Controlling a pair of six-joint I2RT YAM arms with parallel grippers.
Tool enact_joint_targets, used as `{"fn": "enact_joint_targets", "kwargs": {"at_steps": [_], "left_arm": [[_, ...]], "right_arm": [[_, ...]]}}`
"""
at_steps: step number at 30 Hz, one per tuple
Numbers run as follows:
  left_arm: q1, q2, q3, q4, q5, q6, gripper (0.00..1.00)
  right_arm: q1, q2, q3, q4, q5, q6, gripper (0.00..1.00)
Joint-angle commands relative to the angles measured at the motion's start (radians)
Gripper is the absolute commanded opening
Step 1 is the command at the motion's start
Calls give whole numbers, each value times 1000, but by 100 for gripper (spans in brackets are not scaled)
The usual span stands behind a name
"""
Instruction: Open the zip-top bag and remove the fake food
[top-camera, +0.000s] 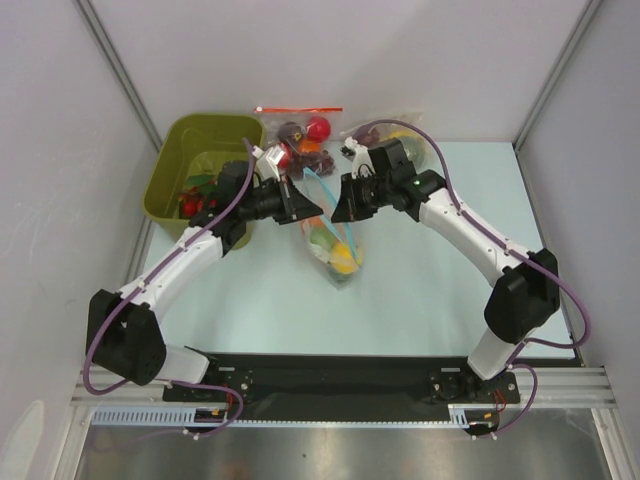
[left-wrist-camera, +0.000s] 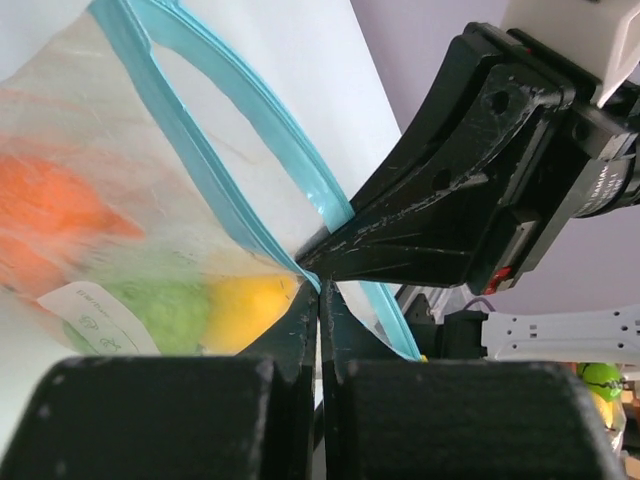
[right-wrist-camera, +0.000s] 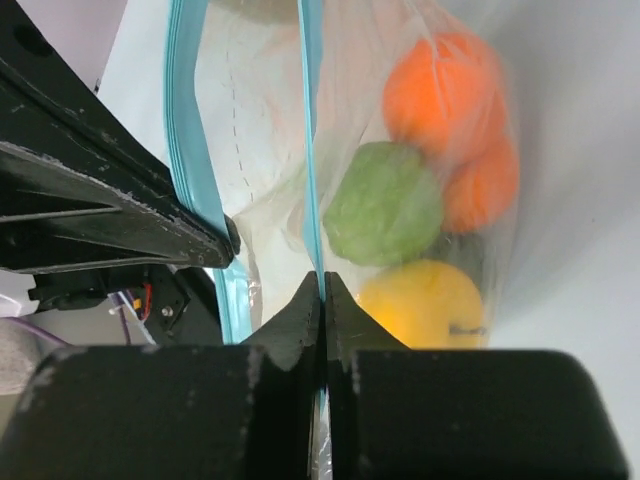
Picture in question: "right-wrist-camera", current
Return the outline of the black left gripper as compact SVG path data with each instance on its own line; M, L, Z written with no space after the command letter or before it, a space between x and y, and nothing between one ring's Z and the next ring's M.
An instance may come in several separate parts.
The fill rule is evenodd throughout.
M124 175L112 184L119 170L101 163L93 177L2 143L2 269L41 274L29 290L40 311L111 299L153 343L221 345L215 288L204 270L139 264L225 268L233 244L170 195L134 193L138 180Z

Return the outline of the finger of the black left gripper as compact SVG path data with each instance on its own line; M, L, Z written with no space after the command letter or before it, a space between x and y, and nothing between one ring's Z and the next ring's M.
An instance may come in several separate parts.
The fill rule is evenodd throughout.
M121 175L135 178L139 183L134 193L150 188L181 205L168 168L83 84L15 1L1 5L1 145L4 142L93 177L101 163L109 162L120 169L110 174L112 184ZM240 240L232 222L209 227L238 253Z

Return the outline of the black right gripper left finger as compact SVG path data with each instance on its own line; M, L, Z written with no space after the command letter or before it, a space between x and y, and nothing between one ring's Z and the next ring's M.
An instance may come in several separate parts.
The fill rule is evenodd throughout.
M231 346L81 346L36 368L1 440L5 479L308 479L318 282Z

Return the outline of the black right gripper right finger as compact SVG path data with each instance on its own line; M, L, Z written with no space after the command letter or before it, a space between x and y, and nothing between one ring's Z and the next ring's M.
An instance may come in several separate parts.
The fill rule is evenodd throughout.
M626 479L588 371L552 350L411 350L325 277L337 479Z

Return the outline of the clear zip top bag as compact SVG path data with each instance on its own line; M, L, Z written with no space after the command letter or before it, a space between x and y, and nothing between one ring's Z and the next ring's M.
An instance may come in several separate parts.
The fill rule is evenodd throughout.
M517 149L508 81L497 50L436 1L174 1L164 68L164 126L180 202L214 227L232 222L240 249L213 271L223 339L246 340L282 308L302 277L340 276L356 303L379 274L421 259L466 273L481 293L490 335L511 207L467 233L440 228L412 260L365 267L336 256L322 224L359 146L418 150L444 189L465 162L391 139L382 103L395 64L440 32L479 36L503 72L508 136Z

